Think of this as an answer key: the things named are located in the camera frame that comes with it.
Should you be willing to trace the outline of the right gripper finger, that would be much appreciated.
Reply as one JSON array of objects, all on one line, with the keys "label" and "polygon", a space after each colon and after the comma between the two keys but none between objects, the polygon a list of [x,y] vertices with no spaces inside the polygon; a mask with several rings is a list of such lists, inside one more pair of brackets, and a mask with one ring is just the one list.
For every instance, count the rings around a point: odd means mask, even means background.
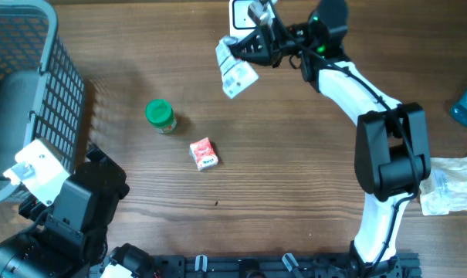
[{"label": "right gripper finger", "polygon": [[245,49],[233,49],[232,54],[236,58],[260,66],[272,66],[274,64],[272,55],[265,49],[255,52],[249,52]]},{"label": "right gripper finger", "polygon": [[263,29],[254,29],[243,38],[230,36],[227,47],[230,50],[265,50],[266,40]]}]

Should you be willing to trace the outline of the black red snack packet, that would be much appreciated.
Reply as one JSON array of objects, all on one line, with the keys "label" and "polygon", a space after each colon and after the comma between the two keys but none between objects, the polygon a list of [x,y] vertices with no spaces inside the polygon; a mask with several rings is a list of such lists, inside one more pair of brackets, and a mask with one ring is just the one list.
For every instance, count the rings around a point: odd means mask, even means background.
[{"label": "black red snack packet", "polygon": [[230,99],[238,96],[259,79],[259,75],[248,62],[233,56],[230,46],[237,42],[238,39],[235,37],[224,36],[215,48],[222,89]]}]

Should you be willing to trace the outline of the red white packet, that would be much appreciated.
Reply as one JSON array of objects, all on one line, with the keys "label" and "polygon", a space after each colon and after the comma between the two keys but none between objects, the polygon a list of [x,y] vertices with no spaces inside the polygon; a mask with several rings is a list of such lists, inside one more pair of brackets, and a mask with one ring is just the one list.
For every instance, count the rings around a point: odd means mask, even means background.
[{"label": "red white packet", "polygon": [[212,147],[208,137],[191,143],[189,146],[190,155],[193,157],[199,171],[216,166],[218,156]]}]

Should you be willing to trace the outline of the green lid jar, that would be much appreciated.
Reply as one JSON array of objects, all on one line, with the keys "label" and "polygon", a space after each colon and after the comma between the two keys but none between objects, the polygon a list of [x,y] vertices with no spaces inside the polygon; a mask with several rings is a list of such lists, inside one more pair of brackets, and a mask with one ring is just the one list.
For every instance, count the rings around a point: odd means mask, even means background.
[{"label": "green lid jar", "polygon": [[152,100],[145,109],[145,116],[151,126],[160,134],[173,131],[177,125],[174,111],[165,99]]}]

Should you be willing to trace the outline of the beige PanTree snack pouch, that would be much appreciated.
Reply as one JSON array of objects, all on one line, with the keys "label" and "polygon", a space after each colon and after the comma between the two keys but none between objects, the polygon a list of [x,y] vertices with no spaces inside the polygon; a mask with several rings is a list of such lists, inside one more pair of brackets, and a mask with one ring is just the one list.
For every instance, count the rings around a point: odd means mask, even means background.
[{"label": "beige PanTree snack pouch", "polygon": [[432,158],[431,174],[420,191],[423,215],[467,211],[467,157]]}]

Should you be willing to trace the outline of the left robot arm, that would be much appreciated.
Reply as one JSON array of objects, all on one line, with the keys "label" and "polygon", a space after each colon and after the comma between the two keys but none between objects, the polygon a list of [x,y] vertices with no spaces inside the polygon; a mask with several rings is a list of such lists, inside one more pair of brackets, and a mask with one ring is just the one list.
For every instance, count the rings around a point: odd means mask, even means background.
[{"label": "left robot arm", "polygon": [[154,258],[128,243],[109,251],[108,226],[130,191],[125,171],[93,145],[52,205],[25,200],[33,224],[0,243],[0,277],[87,277],[104,260],[103,277],[157,277]]}]

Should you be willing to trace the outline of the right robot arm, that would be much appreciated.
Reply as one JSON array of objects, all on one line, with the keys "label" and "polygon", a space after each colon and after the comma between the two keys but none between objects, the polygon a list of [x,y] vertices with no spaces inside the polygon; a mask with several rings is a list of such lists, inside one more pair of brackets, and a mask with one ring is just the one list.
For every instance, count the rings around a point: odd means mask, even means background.
[{"label": "right robot arm", "polygon": [[398,255],[395,241],[404,211],[431,173],[423,108],[403,104],[368,81],[343,47],[349,8],[321,1],[300,24],[285,25],[273,1],[231,1],[229,34],[218,45],[223,90],[235,97],[258,78],[255,66],[276,68],[299,59],[302,78],[331,99],[357,128],[354,170],[364,191],[360,229],[341,263],[318,259],[331,276],[406,276],[415,261]]}]

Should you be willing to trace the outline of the white barcode scanner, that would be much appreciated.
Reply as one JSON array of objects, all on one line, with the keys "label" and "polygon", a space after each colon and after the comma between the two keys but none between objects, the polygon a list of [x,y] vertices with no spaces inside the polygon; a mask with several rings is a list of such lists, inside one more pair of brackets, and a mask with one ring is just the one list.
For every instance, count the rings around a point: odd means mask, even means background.
[{"label": "white barcode scanner", "polygon": [[231,37],[242,40],[255,30],[256,24],[249,16],[249,6],[252,3],[253,0],[229,1],[229,35]]}]

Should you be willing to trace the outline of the grey plastic mesh basket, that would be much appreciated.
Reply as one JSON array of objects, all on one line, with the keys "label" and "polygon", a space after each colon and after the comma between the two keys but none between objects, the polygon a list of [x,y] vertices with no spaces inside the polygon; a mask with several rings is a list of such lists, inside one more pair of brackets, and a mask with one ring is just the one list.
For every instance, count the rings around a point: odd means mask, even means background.
[{"label": "grey plastic mesh basket", "polygon": [[15,155],[44,137],[72,171],[86,99],[85,84],[45,1],[0,1],[0,202],[29,191],[3,175]]}]

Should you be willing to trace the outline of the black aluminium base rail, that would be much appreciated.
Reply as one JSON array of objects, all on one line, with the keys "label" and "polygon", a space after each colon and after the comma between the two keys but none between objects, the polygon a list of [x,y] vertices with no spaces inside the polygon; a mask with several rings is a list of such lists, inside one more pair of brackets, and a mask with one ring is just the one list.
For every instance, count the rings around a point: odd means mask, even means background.
[{"label": "black aluminium base rail", "polygon": [[295,256],[296,264],[281,256],[208,256],[197,262],[194,257],[156,256],[156,277],[355,277],[346,253],[321,253]]}]

